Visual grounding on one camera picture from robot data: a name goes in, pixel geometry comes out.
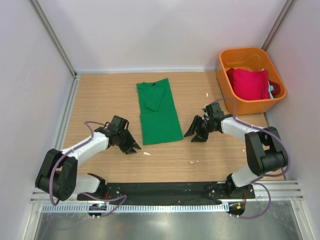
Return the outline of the green t shirt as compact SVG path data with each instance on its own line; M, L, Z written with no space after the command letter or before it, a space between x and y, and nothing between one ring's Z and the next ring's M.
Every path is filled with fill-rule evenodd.
M155 145L182 140L183 133L168 78L136 85L142 142Z

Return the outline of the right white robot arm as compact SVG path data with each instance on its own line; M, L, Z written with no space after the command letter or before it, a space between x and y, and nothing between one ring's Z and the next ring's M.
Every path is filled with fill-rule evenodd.
M275 127L257 127L235 115L224 114L217 102L207 104L202 110L203 116L193 118L185 138L193 136L192 142L205 143L210 133L220 132L245 143L246 164L229 174L222 187L227 197L240 198L258 179L289 166L289 154Z

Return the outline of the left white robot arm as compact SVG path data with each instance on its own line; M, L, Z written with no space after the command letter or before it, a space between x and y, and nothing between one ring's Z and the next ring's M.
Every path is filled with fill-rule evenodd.
M35 187L48 193L52 205L67 200L72 194L78 200L106 200L104 178L87 173L78 175L78 168L94 155L118 147L122 153L134 154L140 146L129 131L129 121L115 115L110 122L100 123L79 143L62 149L50 149L43 159L35 179Z

